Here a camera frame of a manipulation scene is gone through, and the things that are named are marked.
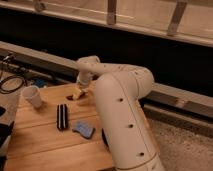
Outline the yellowish wedge end tool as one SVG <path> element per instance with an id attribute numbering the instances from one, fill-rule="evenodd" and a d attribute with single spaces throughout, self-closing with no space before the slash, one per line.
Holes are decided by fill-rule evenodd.
<path id="1" fill-rule="evenodd" d="M 79 87 L 74 87 L 72 98 L 74 100 L 78 100 L 84 94 L 85 94 L 85 92 L 82 89 L 80 89 Z"/>

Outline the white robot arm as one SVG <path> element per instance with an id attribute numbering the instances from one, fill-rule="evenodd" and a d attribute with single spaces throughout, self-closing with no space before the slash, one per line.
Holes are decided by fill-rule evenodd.
<path id="1" fill-rule="evenodd" d="M 145 67 L 102 63 L 96 56 L 76 61 L 81 89 L 96 78 L 94 100 L 117 171 L 165 171 L 137 101 L 153 89 Z"/>

